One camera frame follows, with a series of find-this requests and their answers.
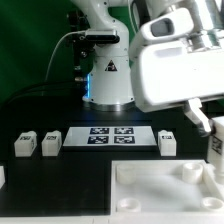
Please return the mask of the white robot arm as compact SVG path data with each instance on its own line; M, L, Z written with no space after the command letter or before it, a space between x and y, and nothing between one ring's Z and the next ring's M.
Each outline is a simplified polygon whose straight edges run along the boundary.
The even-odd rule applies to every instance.
M203 136L202 104L224 98L224 23L218 0L71 0L95 44L89 95L98 106L181 106Z

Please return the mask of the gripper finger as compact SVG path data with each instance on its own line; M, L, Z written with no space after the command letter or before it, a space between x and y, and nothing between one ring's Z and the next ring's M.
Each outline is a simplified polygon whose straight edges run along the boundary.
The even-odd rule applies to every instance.
M212 133L213 124L201 108L202 103L199 98L190 99L184 104L184 114L197 127L200 136L207 137Z

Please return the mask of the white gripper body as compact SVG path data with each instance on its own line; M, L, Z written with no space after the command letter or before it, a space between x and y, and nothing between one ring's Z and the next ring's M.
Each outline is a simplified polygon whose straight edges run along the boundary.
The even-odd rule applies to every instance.
M188 53L179 40L149 45L138 32L130 59L135 104L144 112L224 96L224 49Z

